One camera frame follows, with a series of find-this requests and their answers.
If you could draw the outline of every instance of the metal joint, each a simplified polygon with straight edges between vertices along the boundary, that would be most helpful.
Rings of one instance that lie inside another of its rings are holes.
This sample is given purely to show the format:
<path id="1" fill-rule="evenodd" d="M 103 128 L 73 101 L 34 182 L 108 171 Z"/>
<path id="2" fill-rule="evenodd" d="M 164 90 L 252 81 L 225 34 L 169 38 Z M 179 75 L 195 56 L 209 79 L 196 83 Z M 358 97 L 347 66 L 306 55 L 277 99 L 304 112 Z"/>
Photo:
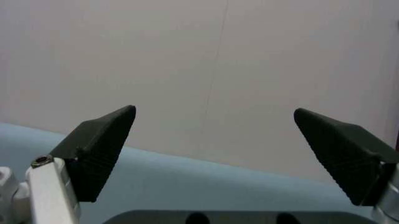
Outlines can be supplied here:
<path id="1" fill-rule="evenodd" d="M 51 155 L 41 155 L 37 157 L 35 160 L 33 160 L 30 166 L 34 169 L 46 165 L 47 163 L 51 163 L 53 161 L 54 158 Z"/>

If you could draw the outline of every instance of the light blue table surface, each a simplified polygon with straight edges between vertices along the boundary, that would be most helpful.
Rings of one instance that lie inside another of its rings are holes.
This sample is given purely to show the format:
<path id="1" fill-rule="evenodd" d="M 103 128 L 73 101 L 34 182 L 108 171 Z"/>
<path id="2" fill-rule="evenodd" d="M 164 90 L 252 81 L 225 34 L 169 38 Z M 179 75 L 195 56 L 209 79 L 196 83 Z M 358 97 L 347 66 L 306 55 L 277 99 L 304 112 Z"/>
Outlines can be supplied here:
<path id="1" fill-rule="evenodd" d="M 0 166 L 20 181 L 37 156 L 65 135 L 0 123 Z M 124 147 L 96 203 L 81 203 L 81 223 L 129 210 L 346 211 L 370 217 L 338 185 Z"/>

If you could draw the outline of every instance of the white wall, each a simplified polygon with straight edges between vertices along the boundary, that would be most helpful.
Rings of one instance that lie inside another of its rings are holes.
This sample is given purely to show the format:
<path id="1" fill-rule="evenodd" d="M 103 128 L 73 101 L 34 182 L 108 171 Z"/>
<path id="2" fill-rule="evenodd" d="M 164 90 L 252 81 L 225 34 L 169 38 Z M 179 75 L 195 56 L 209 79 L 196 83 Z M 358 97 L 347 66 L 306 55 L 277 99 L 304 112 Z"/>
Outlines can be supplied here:
<path id="1" fill-rule="evenodd" d="M 397 0 L 2 0 L 0 120 L 68 133 L 138 106 L 128 144 L 331 181 L 305 107 L 394 145 Z"/>

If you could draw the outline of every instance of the black gripper pad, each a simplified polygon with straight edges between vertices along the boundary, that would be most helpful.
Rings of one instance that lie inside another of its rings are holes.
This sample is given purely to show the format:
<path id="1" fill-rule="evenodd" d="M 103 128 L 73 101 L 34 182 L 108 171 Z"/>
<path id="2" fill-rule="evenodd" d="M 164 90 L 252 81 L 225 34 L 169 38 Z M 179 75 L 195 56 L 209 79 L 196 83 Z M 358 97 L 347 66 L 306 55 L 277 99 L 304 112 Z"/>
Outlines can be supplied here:
<path id="1" fill-rule="evenodd" d="M 399 154 L 364 128 L 297 109 L 294 119 L 319 162 L 354 205 L 373 206 Z"/>
<path id="2" fill-rule="evenodd" d="M 76 127 L 52 151 L 65 160 L 77 200 L 95 202 L 116 161 L 135 119 L 128 105 Z"/>

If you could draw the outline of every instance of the black plastic part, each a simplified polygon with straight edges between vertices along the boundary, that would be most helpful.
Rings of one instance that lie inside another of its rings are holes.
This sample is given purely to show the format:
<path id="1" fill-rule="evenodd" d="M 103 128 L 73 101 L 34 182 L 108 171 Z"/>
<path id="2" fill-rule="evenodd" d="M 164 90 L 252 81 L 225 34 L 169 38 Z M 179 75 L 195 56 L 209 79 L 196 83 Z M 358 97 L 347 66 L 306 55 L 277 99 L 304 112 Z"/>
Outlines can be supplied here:
<path id="1" fill-rule="evenodd" d="M 399 154 L 364 128 L 297 109 L 294 119 L 319 162 L 354 205 L 373 206 Z"/>
<path id="2" fill-rule="evenodd" d="M 65 160 L 77 200 L 95 202 L 135 119 L 136 108 L 125 106 L 101 118 L 82 122 L 50 153 Z"/>
<path id="3" fill-rule="evenodd" d="M 104 224 L 376 224 L 346 212 L 128 211 Z"/>

